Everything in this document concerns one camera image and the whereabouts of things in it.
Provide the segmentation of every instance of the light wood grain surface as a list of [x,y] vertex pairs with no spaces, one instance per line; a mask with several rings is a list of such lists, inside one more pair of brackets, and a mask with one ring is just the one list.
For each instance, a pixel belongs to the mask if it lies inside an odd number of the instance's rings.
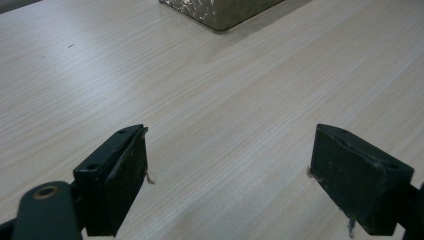
[[[117,239],[349,239],[348,219],[306,176],[315,126],[406,162],[418,187],[423,76],[421,0],[289,0],[224,35],[155,0],[1,14],[0,221],[143,123],[157,184],[142,187]],[[355,239],[403,231],[357,227]]]

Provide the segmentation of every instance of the table surface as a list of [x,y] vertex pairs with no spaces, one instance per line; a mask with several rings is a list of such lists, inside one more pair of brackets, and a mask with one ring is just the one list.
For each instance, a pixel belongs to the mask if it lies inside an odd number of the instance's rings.
[[155,0],[1,14],[0,221],[143,123],[156,184],[117,239],[350,239],[306,175],[316,124],[411,165],[419,187],[423,23],[421,0],[288,0],[221,35]]

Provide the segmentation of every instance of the bolt hole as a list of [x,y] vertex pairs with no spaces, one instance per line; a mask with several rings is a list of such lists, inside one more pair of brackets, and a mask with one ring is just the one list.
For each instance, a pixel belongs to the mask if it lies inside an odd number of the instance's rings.
[[34,197],[34,199],[42,200],[42,199],[46,199],[46,198],[49,198],[49,197],[55,195],[58,191],[59,191],[58,187],[48,186],[48,187],[44,187],[44,188],[38,190],[37,192],[35,192],[33,197]]
[[87,166],[88,170],[96,170],[99,167],[97,164],[90,164]]

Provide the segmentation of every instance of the wooden table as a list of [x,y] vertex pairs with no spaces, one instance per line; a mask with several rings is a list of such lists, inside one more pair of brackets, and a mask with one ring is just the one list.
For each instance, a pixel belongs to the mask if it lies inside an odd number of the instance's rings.
[[423,76],[421,0],[289,0],[224,35],[154,0],[1,14],[0,221],[27,190],[71,182],[113,132],[144,123],[157,184],[142,187],[117,239],[349,239],[306,175],[315,126],[406,162],[419,187]]

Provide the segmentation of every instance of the box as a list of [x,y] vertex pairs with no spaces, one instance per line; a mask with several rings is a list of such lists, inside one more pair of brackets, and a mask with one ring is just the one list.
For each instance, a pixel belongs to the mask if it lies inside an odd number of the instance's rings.
[[226,31],[283,0],[159,0],[214,31]]

